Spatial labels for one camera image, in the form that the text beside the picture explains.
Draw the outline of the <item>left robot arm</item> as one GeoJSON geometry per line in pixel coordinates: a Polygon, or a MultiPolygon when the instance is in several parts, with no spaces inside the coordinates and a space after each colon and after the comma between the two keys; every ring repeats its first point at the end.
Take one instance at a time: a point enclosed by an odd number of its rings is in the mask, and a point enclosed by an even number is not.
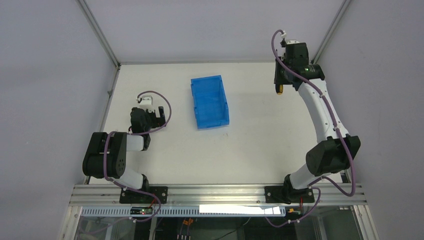
{"type": "Polygon", "coordinates": [[[150,192],[148,178],[127,167],[127,152],[146,151],[151,143],[150,131],[160,129],[166,123],[162,106],[155,110],[133,107],[130,112],[129,133],[94,132],[89,141],[82,171],[85,176],[110,179],[122,188],[150,192]]]}

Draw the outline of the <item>black yellow screwdriver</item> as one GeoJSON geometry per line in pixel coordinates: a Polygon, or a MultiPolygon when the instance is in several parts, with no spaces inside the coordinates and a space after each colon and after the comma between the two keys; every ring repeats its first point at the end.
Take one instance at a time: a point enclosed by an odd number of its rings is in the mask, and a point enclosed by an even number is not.
{"type": "Polygon", "coordinates": [[[283,84],[277,84],[275,86],[275,91],[277,95],[282,95],[284,91],[284,85],[283,84]]]}

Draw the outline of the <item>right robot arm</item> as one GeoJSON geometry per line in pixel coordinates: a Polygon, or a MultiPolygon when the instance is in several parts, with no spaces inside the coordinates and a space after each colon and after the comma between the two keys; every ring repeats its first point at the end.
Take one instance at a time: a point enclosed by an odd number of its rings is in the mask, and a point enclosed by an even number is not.
{"type": "Polygon", "coordinates": [[[312,197],[313,184],[349,169],[361,141],[343,126],[329,97],[325,74],[318,64],[310,63],[306,43],[282,40],[284,53],[275,56],[274,86],[281,95],[285,85],[292,86],[303,99],[310,114],[317,144],[305,155],[305,164],[288,174],[274,199],[292,204],[312,197]]]}

